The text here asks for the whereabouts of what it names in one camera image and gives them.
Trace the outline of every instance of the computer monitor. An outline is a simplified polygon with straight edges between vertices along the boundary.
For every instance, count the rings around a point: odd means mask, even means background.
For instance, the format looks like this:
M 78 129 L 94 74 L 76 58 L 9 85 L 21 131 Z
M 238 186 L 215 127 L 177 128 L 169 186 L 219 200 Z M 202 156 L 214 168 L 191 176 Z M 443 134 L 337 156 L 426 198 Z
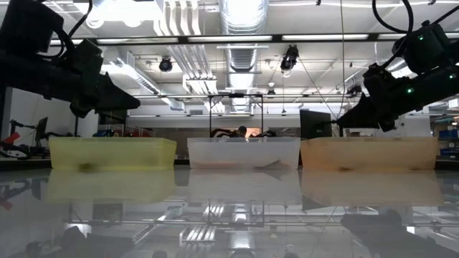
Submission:
M 300 110 L 301 137 L 314 139 L 331 137 L 331 115 L 310 110 Z

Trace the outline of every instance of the wire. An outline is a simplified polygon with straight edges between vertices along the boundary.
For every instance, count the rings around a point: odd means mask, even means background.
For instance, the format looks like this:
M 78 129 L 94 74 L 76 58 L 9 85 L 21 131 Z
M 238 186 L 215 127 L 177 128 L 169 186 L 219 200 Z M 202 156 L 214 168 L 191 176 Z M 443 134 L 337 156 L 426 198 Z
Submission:
M 343 0 L 339 1 L 341 4 L 340 12 L 341 12 L 341 36 L 343 39 L 342 42 L 342 47 L 343 47 L 343 97 L 341 98 L 341 107 L 339 108 L 339 113 L 336 117 L 339 117 L 341 114 L 341 111 L 343 110 L 343 104 L 344 104 L 344 95 L 346 94 L 346 74 L 344 72 L 345 66 L 344 66 L 344 15 L 343 15 Z
M 317 90 L 319 96 L 321 96 L 322 101 L 323 101 L 323 102 L 325 103 L 325 105 L 328 107 L 328 109 L 330 110 L 330 113 L 335 117 L 335 119 L 338 119 L 337 116 L 335 115 L 335 113 L 333 112 L 333 110 L 330 108 L 330 106 L 329 106 L 328 103 L 326 102 L 326 100 L 325 100 L 325 98 L 323 97 L 323 95 L 321 94 L 321 91 L 318 90 L 318 88 L 317 88 L 316 84 L 314 83 L 314 81 L 313 81 L 311 75 L 309 74 L 308 70 L 306 69 L 306 66 L 304 65 L 303 60 L 301 59 L 301 57 L 299 57 L 299 59 L 300 59 L 301 65 L 303 65 L 303 69 L 305 70 L 306 74 L 307 74 L 308 77 L 309 77 L 309 80 L 312 82 L 312 84 L 313 84 L 313 86 L 315 87 L 315 89 Z
M 91 13 L 93 10 L 93 0 L 89 0 L 89 7 L 87 8 L 87 12 L 81 19 L 74 25 L 74 27 L 70 30 L 69 32 L 69 37 L 72 38 L 73 34 L 77 31 L 78 28 L 83 24 L 83 22 L 86 21 L 87 16 Z
M 437 23 L 440 23 L 442 20 L 448 18 L 451 14 L 453 14 L 455 11 L 459 10 L 459 5 L 454 7 L 453 9 L 451 9 L 449 12 L 447 12 L 446 14 L 443 14 L 440 18 L 438 18 L 437 20 L 435 20 L 433 22 L 433 24 L 437 24 Z
M 403 1 L 403 4 L 405 5 L 405 7 L 407 8 L 407 10 L 408 10 L 408 8 L 410 8 L 410 10 L 411 10 L 411 12 L 412 12 L 411 5 L 410 5 L 410 3 L 408 3 L 408 0 L 402 0 L 402 1 Z M 396 32 L 396 33 L 408 33 L 408 31 L 405 31 L 405 30 L 403 30 L 403 29 L 398 29 L 398 28 L 395 28 L 395 27 L 393 27 L 393 26 L 391 26 L 391 25 L 388 25 L 388 24 L 380 17 L 380 15 L 378 14 L 377 6 L 376 6 L 376 0 L 372 0 L 372 9 L 373 9 L 374 17 L 376 18 L 376 20 L 378 20 L 378 22 L 379 22 L 382 26 L 384 26 L 384 27 L 386 27 L 386 28 L 392 30 L 393 32 Z
M 410 3 L 408 2 L 408 0 L 402 0 L 403 1 L 403 4 L 405 5 L 406 9 L 407 9 L 407 13 L 408 13 L 408 30 L 405 32 L 405 31 L 401 31 L 399 33 L 406 33 L 407 35 L 404 37 L 402 43 L 400 44 L 399 48 L 397 49 L 397 51 L 382 65 L 382 67 L 385 69 L 387 66 L 389 66 L 389 64 L 391 62 L 393 62 L 395 60 L 395 58 L 399 57 L 401 55 L 401 53 L 404 51 L 406 45 L 407 45 L 407 36 L 411 34 L 411 32 L 413 31 L 413 26 L 415 24 L 415 16 L 413 14 L 413 9 L 411 8 L 411 5 Z M 376 0 L 372 0 L 372 6 L 373 6 L 373 13 L 376 17 L 378 17 L 378 13 L 377 13 L 377 10 L 376 10 Z M 383 26 L 385 26 L 385 22 L 382 20 L 382 19 L 378 19 L 378 22 L 381 23 Z
M 321 234 L 319 235 L 316 244 L 314 244 L 314 247 L 313 247 L 313 249 L 311 250 L 311 255 L 309 255 L 309 258 L 311 258 L 311 257 L 314 255 L 314 251 L 316 250 L 317 245 L 321 242 L 321 238 L 322 238 L 323 233 L 325 232 L 325 228 L 327 227 L 327 224 L 330 222 L 331 217 L 332 217 L 333 214 L 335 213 L 336 208 L 338 208 L 338 207 L 335 206 L 335 209 L 333 209 L 333 211 L 331 212 L 330 216 L 328 217 L 328 220 L 327 220 L 327 222 L 325 223 L 325 226 L 323 226 L 322 232 L 321 232 Z

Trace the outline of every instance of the white bin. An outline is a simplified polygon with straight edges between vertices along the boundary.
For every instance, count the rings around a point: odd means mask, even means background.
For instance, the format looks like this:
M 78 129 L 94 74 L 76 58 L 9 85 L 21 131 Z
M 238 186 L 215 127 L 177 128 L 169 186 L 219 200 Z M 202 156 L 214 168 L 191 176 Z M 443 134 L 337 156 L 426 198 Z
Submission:
M 296 169 L 300 138 L 188 138 L 195 169 Z

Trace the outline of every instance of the reflective table surface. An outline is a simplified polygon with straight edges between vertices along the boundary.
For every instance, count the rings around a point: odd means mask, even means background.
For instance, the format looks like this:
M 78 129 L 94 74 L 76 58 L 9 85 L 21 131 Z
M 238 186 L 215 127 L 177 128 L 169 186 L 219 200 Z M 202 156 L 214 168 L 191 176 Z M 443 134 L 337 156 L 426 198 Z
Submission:
M 459 174 L 15 171 L 0 257 L 459 257 Z

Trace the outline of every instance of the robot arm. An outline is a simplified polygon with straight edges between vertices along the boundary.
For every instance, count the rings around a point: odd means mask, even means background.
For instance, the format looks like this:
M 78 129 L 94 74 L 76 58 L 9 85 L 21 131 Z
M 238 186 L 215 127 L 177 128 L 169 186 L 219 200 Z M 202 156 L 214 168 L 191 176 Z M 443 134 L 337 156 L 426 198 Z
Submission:
M 459 93 L 459 42 L 450 42 L 437 22 L 425 21 L 420 29 L 395 42 L 392 52 L 395 56 L 401 53 L 418 76 L 396 79 L 384 65 L 370 65 L 363 75 L 369 96 L 362 94 L 359 103 L 336 121 L 338 125 L 387 132 L 394 129 L 400 115 Z
M 102 51 L 85 39 L 77 47 L 63 29 L 63 18 L 40 1 L 11 0 L 0 28 L 0 85 L 15 87 L 70 102 L 83 118 L 94 109 L 127 110 L 140 101 L 101 75 Z M 67 51 L 55 57 L 47 52 L 53 32 Z

